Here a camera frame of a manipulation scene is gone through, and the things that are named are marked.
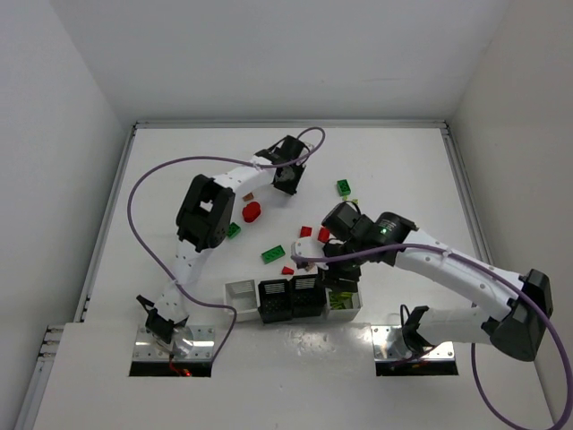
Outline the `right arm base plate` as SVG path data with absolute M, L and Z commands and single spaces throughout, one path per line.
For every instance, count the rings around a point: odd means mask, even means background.
M 409 364 L 418 361 L 453 360 L 453 343 L 446 341 L 437 346 L 409 344 L 399 325 L 372 325 L 371 340 L 374 359 L 383 364 Z

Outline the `lime square lego brick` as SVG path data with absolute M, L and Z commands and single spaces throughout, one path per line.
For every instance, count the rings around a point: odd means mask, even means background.
M 332 310 L 354 309 L 354 293 L 351 292 L 329 292 L 329 308 Z

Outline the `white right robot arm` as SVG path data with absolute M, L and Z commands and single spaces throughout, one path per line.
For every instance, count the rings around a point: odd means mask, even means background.
M 547 275 L 530 270 L 521 275 L 488 266 L 450 250 L 416 224 L 393 212 L 376 220 L 354 205 L 338 204 L 322 221 L 335 243 L 319 279 L 329 288 L 353 291 L 367 262 L 383 262 L 432 280 L 470 300 L 467 309 L 415 307 L 401 327 L 400 343 L 413 356 L 444 341 L 491 344 L 519 361 L 535 360 L 552 315 Z

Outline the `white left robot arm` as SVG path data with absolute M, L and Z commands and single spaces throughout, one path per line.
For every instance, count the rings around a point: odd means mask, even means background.
M 287 135 L 266 149 L 255 152 L 248 160 L 222 156 L 188 156 L 164 162 L 140 177 L 128 196 L 128 225 L 140 246 L 158 264 L 170 280 L 158 300 L 151 302 L 139 296 L 146 309 L 145 327 L 164 344 L 175 340 L 191 316 L 190 307 L 224 310 L 237 317 L 231 305 L 209 303 L 194 297 L 191 290 L 198 286 L 202 269 L 213 251 L 227 238 L 235 200 L 263 186 L 271 185 L 288 195 L 296 194 L 306 169 L 305 163 L 318 146 L 305 143 L 300 135 Z M 133 221 L 133 201 L 143 181 L 162 168 L 185 161 L 216 161 L 235 167 L 215 176 L 195 176 L 175 216 L 176 253 L 172 268 L 145 243 Z

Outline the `green upside-down lego brick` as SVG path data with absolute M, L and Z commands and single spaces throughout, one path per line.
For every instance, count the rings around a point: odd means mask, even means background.
M 351 187 L 350 187 L 350 184 L 348 183 L 348 181 L 346 179 L 338 180 L 336 183 L 336 186 L 337 186 L 338 194 L 341 197 L 345 197 L 345 196 L 348 196 L 349 194 L 351 194 Z

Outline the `green square lego brick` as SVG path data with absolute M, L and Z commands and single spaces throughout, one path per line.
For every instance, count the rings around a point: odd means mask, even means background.
M 241 227 L 236 224 L 235 222 L 232 222 L 229 225 L 228 231 L 227 231 L 227 237 L 229 239 L 233 239 L 235 238 L 239 233 L 241 232 Z

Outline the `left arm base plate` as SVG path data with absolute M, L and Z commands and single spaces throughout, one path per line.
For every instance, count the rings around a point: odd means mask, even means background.
M 210 361 L 214 354 L 215 334 L 215 328 L 210 326 L 176 327 L 171 342 L 166 343 L 140 327 L 133 346 L 133 361 L 167 362 L 170 357 L 176 362 Z

